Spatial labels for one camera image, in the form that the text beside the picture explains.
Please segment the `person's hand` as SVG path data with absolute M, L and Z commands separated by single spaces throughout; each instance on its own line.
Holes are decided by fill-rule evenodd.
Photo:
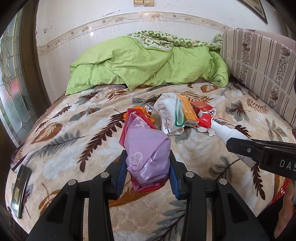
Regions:
M 287 185 L 286 193 L 283 198 L 283 206 L 278 215 L 278 222 L 274 231 L 275 238 L 278 238 L 282 231 L 285 229 L 295 211 L 293 205 L 294 193 L 295 187 L 293 181 L 291 180 Z

